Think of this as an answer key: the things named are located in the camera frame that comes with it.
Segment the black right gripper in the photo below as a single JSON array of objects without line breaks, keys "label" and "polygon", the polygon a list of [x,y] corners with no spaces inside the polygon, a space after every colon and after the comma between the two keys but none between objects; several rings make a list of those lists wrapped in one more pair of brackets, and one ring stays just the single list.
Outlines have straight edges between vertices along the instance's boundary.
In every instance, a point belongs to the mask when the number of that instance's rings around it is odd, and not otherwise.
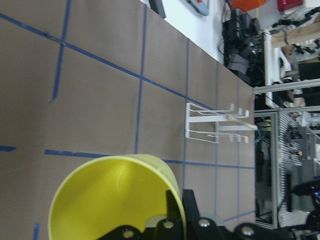
[{"label": "black right gripper", "polygon": [[311,180],[302,182],[293,187],[292,193],[296,196],[311,196],[320,191],[320,178],[315,177]]}]

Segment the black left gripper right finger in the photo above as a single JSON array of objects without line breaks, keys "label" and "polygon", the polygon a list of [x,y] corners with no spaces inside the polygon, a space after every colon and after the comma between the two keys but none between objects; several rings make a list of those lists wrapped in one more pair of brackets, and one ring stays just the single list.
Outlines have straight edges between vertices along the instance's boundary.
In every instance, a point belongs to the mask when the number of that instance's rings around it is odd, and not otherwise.
[{"label": "black left gripper right finger", "polygon": [[254,223],[241,223],[233,231],[200,215],[194,191],[183,190],[182,203],[188,240],[292,240],[288,229],[267,229]]}]

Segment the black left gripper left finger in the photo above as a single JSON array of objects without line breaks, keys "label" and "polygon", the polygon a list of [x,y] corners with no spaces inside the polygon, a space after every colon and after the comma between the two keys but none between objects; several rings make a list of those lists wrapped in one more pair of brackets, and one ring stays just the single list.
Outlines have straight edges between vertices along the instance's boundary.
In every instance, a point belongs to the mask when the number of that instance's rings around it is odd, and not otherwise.
[{"label": "black left gripper left finger", "polygon": [[172,191],[165,193],[166,215],[155,216],[143,231],[131,225],[121,225],[101,236],[101,240],[184,240],[185,227]]}]

